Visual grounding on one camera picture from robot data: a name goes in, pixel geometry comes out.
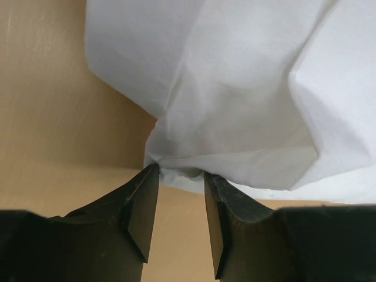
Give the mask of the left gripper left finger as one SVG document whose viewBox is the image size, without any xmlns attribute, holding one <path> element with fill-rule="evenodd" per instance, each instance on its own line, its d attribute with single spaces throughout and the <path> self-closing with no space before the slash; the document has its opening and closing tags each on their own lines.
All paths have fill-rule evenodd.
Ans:
<svg viewBox="0 0 376 282">
<path fill-rule="evenodd" d="M 2 281 L 140 281 L 150 252 L 159 167 L 66 216 L 1 211 Z"/>
</svg>

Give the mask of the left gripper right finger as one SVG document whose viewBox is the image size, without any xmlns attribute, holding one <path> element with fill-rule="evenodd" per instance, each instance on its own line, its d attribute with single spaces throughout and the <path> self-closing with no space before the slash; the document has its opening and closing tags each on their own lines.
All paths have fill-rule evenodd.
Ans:
<svg viewBox="0 0 376 282">
<path fill-rule="evenodd" d="M 273 210 L 210 173 L 204 195 L 217 280 L 375 280 L 372 205 Z"/>
</svg>

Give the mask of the white long sleeve shirt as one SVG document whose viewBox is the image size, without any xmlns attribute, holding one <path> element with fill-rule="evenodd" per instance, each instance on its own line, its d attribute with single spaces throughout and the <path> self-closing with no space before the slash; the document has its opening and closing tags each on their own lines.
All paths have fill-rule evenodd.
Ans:
<svg viewBox="0 0 376 282">
<path fill-rule="evenodd" d="M 87 1 L 85 53 L 164 185 L 375 203 L 374 1 Z"/>
</svg>

